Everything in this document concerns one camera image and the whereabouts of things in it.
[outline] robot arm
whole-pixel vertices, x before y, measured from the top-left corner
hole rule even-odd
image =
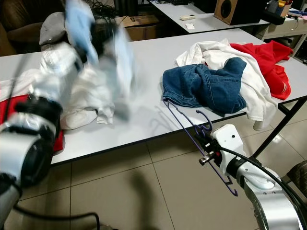
[[[68,44],[45,52],[27,101],[0,126],[0,229],[20,198],[19,188],[39,183],[48,173],[59,118],[82,68]]]
[[[219,146],[246,156],[243,142],[234,125],[225,125],[211,133]],[[246,196],[255,208],[255,217],[260,230],[299,230],[303,229],[294,206],[285,195],[283,189],[261,169],[250,162],[221,150],[200,159],[204,165],[214,159],[222,173],[232,176],[244,189]],[[276,178],[280,177],[274,171],[267,169]]]

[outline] desk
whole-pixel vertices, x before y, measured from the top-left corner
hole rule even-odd
[[[201,32],[209,32],[216,30],[226,30],[239,28],[244,26],[251,25],[263,25],[269,24],[264,20],[260,20],[259,23],[250,23],[250,24],[240,24],[240,25],[228,25],[221,20],[214,17],[213,13],[205,13],[194,6],[194,4],[189,3],[189,5],[179,5],[174,6],[171,3],[167,4],[158,4],[155,1],[152,4],[162,11],[167,17],[172,19],[175,23],[180,25],[183,29],[185,29],[189,34],[193,33],[201,33]],[[193,14],[196,16],[194,20],[182,21],[180,20],[180,16]],[[187,29],[186,23],[193,23],[195,29]]]
[[[256,32],[256,37],[262,41],[265,39],[289,37],[295,35],[301,36],[293,49],[293,57],[307,37],[307,20],[303,20],[302,18],[298,18],[298,20],[286,18],[284,23],[281,25],[263,25],[260,26]]]
[[[65,149],[53,157],[52,163],[74,161],[91,154],[101,153],[180,130],[181,127],[161,101],[163,92],[162,74],[166,69],[173,68],[177,56],[189,49],[192,44],[199,41],[221,40],[223,38],[227,38],[231,43],[263,43],[241,29],[132,42],[131,44],[142,67],[141,71],[148,86],[139,100],[133,102],[134,115],[128,120],[121,119],[115,115],[113,125],[102,125],[92,122],[76,130],[66,131]],[[0,57],[0,80],[12,77],[21,56]],[[40,57],[40,52],[30,54],[23,70],[38,68]],[[285,67],[292,93],[287,100],[281,101],[276,99],[276,101],[283,104],[300,99],[299,102],[304,103],[307,98],[307,80],[301,73],[307,72],[307,66],[293,58],[282,62],[280,65]],[[299,108],[300,106],[295,106],[295,111],[291,110],[291,114],[286,116],[286,118],[291,119],[289,117],[292,117]],[[213,122],[244,115],[244,113],[218,115],[209,108],[201,108],[201,110]],[[195,109],[182,108],[182,111],[186,113],[193,123],[202,124],[204,122],[203,117],[195,113]],[[181,122],[185,127],[190,127],[187,120],[182,119]],[[284,123],[285,121],[279,128],[273,131],[272,135],[276,132],[278,133],[284,127]]]

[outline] floor tile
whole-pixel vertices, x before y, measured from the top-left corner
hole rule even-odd
[[[72,163],[71,184],[88,182],[151,162],[145,143],[101,153]]]
[[[307,160],[307,120],[285,126],[280,134]]]
[[[70,188],[58,190],[20,201],[19,205],[39,214],[69,216],[70,192]],[[4,227],[5,230],[69,230],[70,223],[38,220],[12,211]]]
[[[96,212],[120,230],[174,230],[152,164],[71,188],[71,214]],[[93,219],[74,221],[73,230],[95,227]]]
[[[176,230],[254,230],[252,203],[234,181],[233,196],[198,152],[154,163]]]
[[[194,143],[184,131],[149,140],[147,146],[153,162],[196,150]]]
[[[251,156],[269,136],[271,131],[243,138],[244,151]],[[257,157],[266,166],[281,177],[304,159],[292,148],[281,135],[277,135],[267,148]]]
[[[233,124],[235,125],[239,135],[241,138],[248,137],[250,135],[254,135],[257,133],[265,132],[268,130],[273,129],[271,126],[266,127],[262,131],[256,131],[254,130],[253,126],[255,124],[255,121],[249,120],[246,115],[235,117],[229,120],[217,122],[213,124],[214,129],[218,129],[226,124]]]
[[[71,186],[71,164],[51,167],[47,177],[38,185],[24,189],[21,200],[54,192]]]
[[[284,104],[285,107],[287,109],[291,109],[294,105],[295,105],[296,102],[291,102],[291,103],[287,103],[287,104]],[[272,127],[276,127],[278,126],[278,124],[281,122],[281,120],[285,117],[285,115],[280,111],[278,110],[273,121],[271,122],[271,126]],[[288,124],[293,124],[295,122],[298,122],[298,121],[303,121],[303,120],[306,120],[307,119],[307,106],[303,105],[300,110],[292,117],[292,119],[288,122]]]

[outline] speaker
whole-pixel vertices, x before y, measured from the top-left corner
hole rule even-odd
[[[205,13],[214,13],[217,0],[194,0],[194,6]]]
[[[268,0],[218,0],[214,16],[228,25],[258,23]]]

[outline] purple hanger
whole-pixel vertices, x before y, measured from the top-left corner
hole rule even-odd
[[[178,107],[176,105],[174,105],[174,103],[172,103],[171,101],[167,101],[165,98],[163,99],[164,104],[166,105],[166,107],[169,109],[169,111],[172,113],[172,115],[174,116],[174,118],[178,121],[178,123],[181,125],[181,127],[184,129],[184,131],[186,132],[186,134],[190,137],[190,139],[193,141],[193,143],[195,144],[195,146],[198,148],[198,150],[201,152],[201,154],[203,156],[205,156],[206,154],[204,153],[204,151],[201,149],[201,147],[197,144],[197,142],[194,140],[194,138],[191,136],[191,134],[186,130],[186,128],[183,126],[183,124],[179,121],[179,119],[176,117],[176,115],[173,113],[173,111],[170,109],[169,105],[171,104],[172,106],[174,106],[174,108],[181,114],[183,115],[189,122],[190,124],[194,127],[194,131],[201,137],[205,138],[206,134],[205,132],[211,132],[213,129],[212,126],[212,122],[209,120],[209,118],[206,116],[206,114],[204,114],[202,111],[200,110],[196,110],[196,112],[198,114],[202,114],[208,121],[209,123],[209,128],[206,127],[205,125],[195,125],[193,124],[193,122],[182,112],[178,109]],[[210,166],[213,168],[213,170],[216,172],[216,174],[220,177],[220,179],[223,181],[223,183],[226,185],[226,187],[229,189],[229,191],[234,195],[234,196],[238,196],[238,192],[236,189],[232,189],[230,187],[230,185],[233,184],[231,178],[228,176],[228,181],[226,181],[223,176],[219,173],[219,171],[211,164],[211,162],[209,162]]]

